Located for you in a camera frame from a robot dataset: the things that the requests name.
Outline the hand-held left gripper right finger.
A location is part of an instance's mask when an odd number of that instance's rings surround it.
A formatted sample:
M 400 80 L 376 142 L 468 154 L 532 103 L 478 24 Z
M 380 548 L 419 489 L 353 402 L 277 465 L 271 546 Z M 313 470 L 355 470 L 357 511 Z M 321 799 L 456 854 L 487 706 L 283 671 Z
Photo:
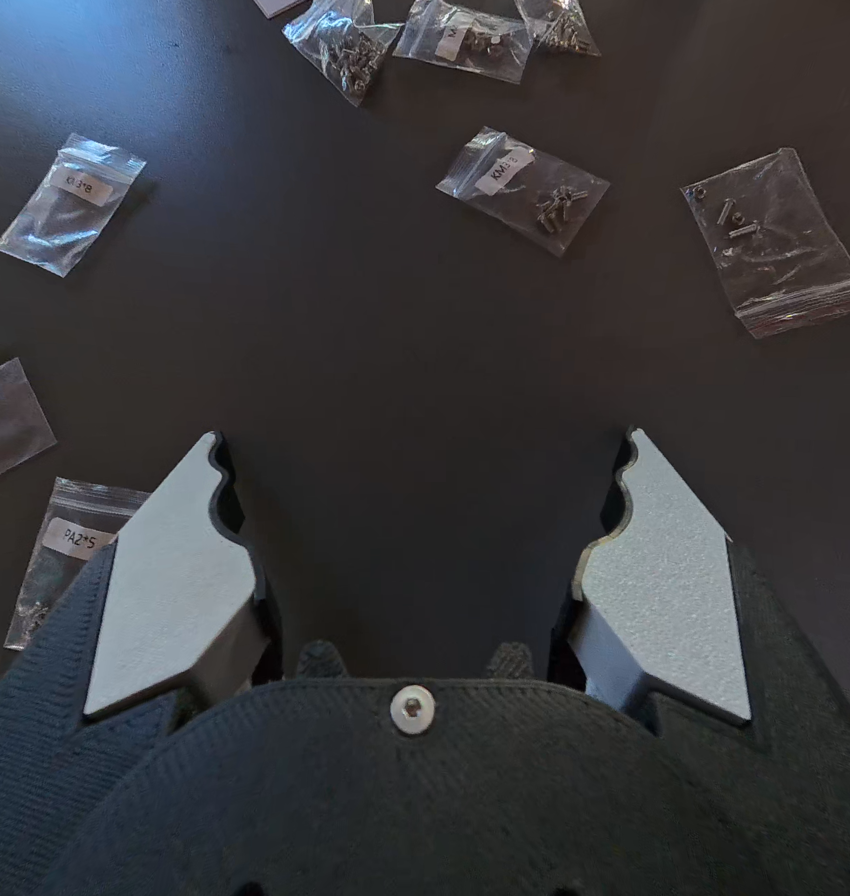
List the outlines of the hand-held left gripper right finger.
M 585 693 L 630 716 L 661 693 L 744 726 L 753 713 L 730 537 L 642 428 L 622 446 L 620 519 L 581 554 L 563 625 Z

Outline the scattered small screw bags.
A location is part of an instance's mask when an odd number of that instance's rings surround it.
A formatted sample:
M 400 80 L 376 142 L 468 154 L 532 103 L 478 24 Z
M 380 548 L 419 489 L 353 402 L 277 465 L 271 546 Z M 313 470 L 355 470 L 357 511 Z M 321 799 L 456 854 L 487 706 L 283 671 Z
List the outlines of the scattered small screw bags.
M 602 59 L 518 85 L 389 56 L 352 106 L 252 2 L 0 2 L 0 665 L 56 476 L 152 491 L 226 439 L 292 648 L 545 655 L 591 523 L 562 260 L 436 183 L 482 126 L 608 180 Z

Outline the large clear zip bag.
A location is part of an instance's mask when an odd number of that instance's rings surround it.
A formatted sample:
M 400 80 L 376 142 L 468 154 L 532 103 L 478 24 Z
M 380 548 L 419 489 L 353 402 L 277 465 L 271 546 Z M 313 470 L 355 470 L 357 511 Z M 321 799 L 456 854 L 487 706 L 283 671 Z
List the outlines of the large clear zip bag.
M 681 188 L 756 340 L 850 315 L 850 255 L 791 147 Z

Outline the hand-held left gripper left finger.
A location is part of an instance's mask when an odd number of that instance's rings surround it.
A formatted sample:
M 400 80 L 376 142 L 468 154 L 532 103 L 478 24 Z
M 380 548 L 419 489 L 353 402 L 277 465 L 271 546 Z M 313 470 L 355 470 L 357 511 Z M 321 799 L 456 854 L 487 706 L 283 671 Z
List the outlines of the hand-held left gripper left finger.
M 84 699 L 89 721 L 186 689 L 207 709 L 284 674 L 282 619 L 224 436 L 203 434 L 117 535 Z

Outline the dark grey desk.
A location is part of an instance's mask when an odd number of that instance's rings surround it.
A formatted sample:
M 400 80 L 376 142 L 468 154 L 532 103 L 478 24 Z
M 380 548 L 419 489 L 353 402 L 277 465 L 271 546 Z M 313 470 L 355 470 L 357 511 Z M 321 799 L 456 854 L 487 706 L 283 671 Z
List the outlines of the dark grey desk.
M 850 698 L 850 316 L 756 341 L 679 189 L 793 147 L 850 253 L 850 2 L 583 2 L 519 85 L 350 105 L 254 2 L 0 2 L 3 643 L 56 476 L 228 441 L 285 663 L 478 675 L 550 628 L 627 427 Z

